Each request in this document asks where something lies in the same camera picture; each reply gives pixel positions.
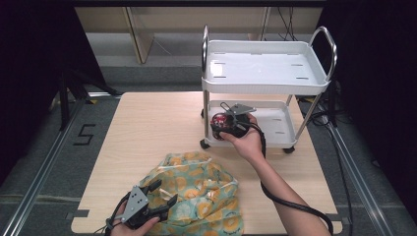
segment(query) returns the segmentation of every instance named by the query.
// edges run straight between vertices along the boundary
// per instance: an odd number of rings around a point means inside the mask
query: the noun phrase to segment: light wood tabletop
[[[215,99],[286,100],[286,95],[211,94]],[[290,106],[295,130],[303,121],[295,98]],[[205,151],[239,182],[237,197],[245,234],[284,234],[279,216],[263,193],[251,165],[233,147],[202,149],[205,136],[203,93],[127,92],[123,94],[101,147],[78,210],[87,217],[74,217],[75,233],[92,233],[104,226],[117,204],[171,152]],[[322,167],[305,129],[287,154],[268,148],[267,160],[288,184],[311,206],[337,214]],[[341,232],[334,221],[334,233]]]

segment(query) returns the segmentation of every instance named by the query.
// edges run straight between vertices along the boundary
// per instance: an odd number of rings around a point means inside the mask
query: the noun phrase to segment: white plastic tray
[[[211,40],[206,56],[202,85],[209,92],[317,95],[328,87],[306,42]]]
[[[208,105],[208,117],[219,112],[224,112],[221,102],[228,105],[241,103],[257,108],[251,112],[257,117],[258,124],[265,133],[268,148],[292,148],[295,143],[295,131],[290,117],[289,107],[283,101],[249,101],[249,100],[211,100]],[[230,142],[219,141],[212,136],[211,128],[208,129],[206,144],[212,147],[231,147]]]

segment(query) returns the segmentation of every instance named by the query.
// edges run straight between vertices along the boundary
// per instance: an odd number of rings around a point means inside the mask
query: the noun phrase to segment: rolling cart
[[[326,74],[313,50],[316,35],[325,34],[331,50],[331,64]],[[258,124],[265,133],[268,148],[294,150],[321,95],[330,83],[336,64],[336,45],[325,27],[313,33],[309,43],[303,41],[209,40],[205,26],[202,52],[202,86],[205,138],[202,148],[228,147],[212,135],[210,118],[224,112],[223,102],[256,108]],[[288,94],[286,101],[210,100],[210,93]],[[293,95],[314,95],[300,128],[295,131],[289,102]]]

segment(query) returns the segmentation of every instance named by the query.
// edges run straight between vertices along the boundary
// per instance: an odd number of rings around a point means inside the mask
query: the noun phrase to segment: patterned fabric
[[[204,152],[169,153],[141,182],[160,179],[148,194],[149,207],[166,204],[178,194],[168,220],[148,235],[242,235],[243,220],[235,197],[238,182]]]

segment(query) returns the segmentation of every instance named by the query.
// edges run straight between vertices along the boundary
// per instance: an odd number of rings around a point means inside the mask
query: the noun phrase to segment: cart bottom shelf
[[[212,135],[209,121],[212,116],[224,112],[220,106],[226,102],[229,106],[236,103],[255,107],[257,110],[252,114],[257,117],[267,140],[267,148],[292,148],[296,144],[294,126],[291,120],[289,107],[283,101],[243,101],[243,100],[212,100],[208,106],[208,137],[205,143],[211,147],[231,147],[227,141],[219,141]]]

